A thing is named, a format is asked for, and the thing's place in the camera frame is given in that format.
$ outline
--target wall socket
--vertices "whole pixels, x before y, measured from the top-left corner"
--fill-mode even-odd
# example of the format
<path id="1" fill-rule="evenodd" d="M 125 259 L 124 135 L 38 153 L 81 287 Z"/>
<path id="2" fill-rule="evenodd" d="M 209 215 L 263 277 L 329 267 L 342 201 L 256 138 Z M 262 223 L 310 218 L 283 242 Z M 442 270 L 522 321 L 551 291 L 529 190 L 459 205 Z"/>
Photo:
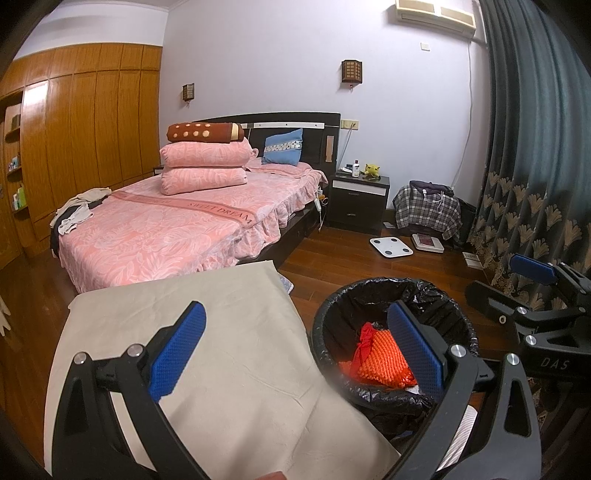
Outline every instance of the wall socket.
<path id="1" fill-rule="evenodd" d="M 345 130 L 359 130 L 358 120 L 341 120 L 340 127 Z"/>

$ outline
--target wooden wardrobe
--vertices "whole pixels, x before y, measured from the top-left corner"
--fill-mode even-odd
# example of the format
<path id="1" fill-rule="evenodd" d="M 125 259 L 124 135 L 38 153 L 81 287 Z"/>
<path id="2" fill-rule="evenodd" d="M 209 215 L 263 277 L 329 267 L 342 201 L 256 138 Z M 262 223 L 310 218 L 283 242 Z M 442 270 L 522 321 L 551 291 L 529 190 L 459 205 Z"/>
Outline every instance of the wooden wardrobe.
<path id="1" fill-rule="evenodd" d="M 117 189 L 159 165 L 162 47 L 92 43 L 12 62 L 0 81 L 0 268 L 49 246 L 49 222 L 69 198 Z M 21 115 L 20 127 L 12 119 Z M 21 168 L 8 172 L 17 154 Z M 27 206 L 14 211 L 22 186 Z"/>

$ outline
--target trash bin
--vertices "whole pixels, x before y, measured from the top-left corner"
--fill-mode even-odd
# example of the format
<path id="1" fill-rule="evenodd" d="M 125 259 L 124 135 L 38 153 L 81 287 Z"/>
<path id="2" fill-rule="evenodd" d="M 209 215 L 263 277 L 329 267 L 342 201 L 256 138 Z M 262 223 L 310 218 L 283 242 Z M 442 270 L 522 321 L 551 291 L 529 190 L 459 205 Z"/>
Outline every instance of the trash bin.
<path id="1" fill-rule="evenodd" d="M 454 241 L 454 247 L 462 248 L 468 241 L 474 218 L 476 217 L 476 207 L 458 199 L 460 202 L 460 216 L 462 219 L 462 226 L 460 227 L 460 239 Z"/>
<path id="2" fill-rule="evenodd" d="M 387 311 L 396 300 L 403 300 L 419 322 L 436 328 L 449 345 L 459 343 L 478 354 L 478 337 L 459 305 L 432 283 L 412 278 L 369 278 L 342 287 L 316 312 L 309 337 L 320 371 L 389 440 L 415 432 L 434 401 L 406 390 L 358 383 L 337 363 L 353 358 L 366 322 L 387 328 Z"/>

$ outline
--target dark curtain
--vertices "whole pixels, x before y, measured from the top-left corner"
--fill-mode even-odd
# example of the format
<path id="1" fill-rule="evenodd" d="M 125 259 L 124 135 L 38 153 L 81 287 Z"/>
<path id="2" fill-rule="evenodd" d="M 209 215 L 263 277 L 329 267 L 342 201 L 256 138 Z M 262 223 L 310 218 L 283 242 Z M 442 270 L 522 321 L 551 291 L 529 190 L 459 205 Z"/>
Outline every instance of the dark curtain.
<path id="1" fill-rule="evenodd" d="M 534 310 L 564 308 L 512 274 L 520 253 L 591 267 L 591 77 L 531 0 L 481 0 L 491 57 L 488 162 L 470 243 L 491 284 Z"/>

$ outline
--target blue pillow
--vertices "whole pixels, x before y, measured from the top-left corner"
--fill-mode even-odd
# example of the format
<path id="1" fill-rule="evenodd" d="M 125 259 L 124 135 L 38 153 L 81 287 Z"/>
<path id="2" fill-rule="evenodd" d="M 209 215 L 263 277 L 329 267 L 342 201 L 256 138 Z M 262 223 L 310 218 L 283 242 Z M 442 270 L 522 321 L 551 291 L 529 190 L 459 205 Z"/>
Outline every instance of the blue pillow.
<path id="1" fill-rule="evenodd" d="M 294 130 L 288 134 L 273 135 L 265 140 L 265 151 L 262 163 L 280 163 L 296 166 L 301 157 L 302 135 L 304 129 Z"/>

